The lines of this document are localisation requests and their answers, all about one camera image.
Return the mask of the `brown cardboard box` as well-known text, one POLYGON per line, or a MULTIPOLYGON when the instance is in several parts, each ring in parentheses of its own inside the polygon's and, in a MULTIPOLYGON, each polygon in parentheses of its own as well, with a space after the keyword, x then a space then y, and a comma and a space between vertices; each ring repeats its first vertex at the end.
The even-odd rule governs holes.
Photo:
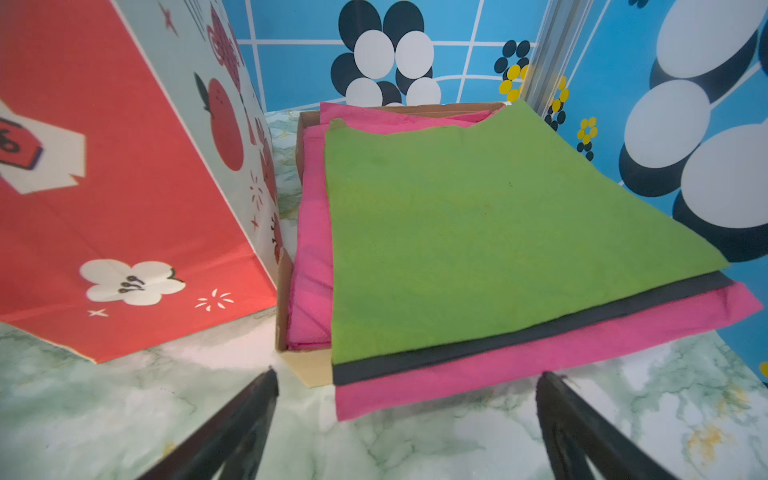
POLYGON ((309 388, 333 383, 331 310, 333 247, 325 185, 325 132, 333 119, 376 134, 440 126, 470 126, 502 109, 502 103, 363 108, 323 103, 299 115, 295 148, 302 187, 296 253, 281 251, 275 348, 309 388))

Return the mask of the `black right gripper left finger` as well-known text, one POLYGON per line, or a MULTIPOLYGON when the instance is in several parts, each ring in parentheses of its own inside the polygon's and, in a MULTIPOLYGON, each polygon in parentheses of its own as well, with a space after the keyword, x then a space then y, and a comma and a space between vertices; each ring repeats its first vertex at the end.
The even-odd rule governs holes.
POLYGON ((279 397, 268 369, 148 469, 143 479, 254 479, 279 397))

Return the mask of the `right aluminium frame post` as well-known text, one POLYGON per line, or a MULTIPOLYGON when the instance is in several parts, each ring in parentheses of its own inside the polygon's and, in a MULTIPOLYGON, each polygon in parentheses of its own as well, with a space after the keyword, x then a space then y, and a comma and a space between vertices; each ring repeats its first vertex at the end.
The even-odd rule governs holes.
POLYGON ((593 0, 547 3, 521 90, 522 100, 541 118, 551 105, 593 3, 593 0))

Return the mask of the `black felt sheet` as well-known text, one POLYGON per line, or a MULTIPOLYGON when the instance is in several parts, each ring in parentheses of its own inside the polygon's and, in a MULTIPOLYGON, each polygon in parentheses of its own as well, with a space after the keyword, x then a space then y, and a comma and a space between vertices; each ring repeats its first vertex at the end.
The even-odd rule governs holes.
POLYGON ((713 272, 564 315, 516 332, 335 364, 332 366, 332 384, 335 386, 350 385, 437 366, 504 347, 543 340, 609 320, 625 318, 674 301, 714 292, 734 284, 735 281, 724 273, 713 272))

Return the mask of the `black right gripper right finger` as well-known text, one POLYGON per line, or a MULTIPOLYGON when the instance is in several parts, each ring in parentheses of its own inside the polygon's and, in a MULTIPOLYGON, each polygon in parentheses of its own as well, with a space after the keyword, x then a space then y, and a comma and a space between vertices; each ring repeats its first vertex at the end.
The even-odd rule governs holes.
POLYGON ((672 479, 553 372, 536 384, 539 425, 557 479, 672 479))

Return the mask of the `red white paper gift bag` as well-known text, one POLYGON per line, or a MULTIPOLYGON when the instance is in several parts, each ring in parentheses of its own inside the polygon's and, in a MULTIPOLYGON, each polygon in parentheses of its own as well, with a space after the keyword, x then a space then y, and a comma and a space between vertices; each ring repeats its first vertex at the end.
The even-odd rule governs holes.
POLYGON ((3 2, 2 322, 103 363, 272 308, 271 147, 221 2, 3 2))

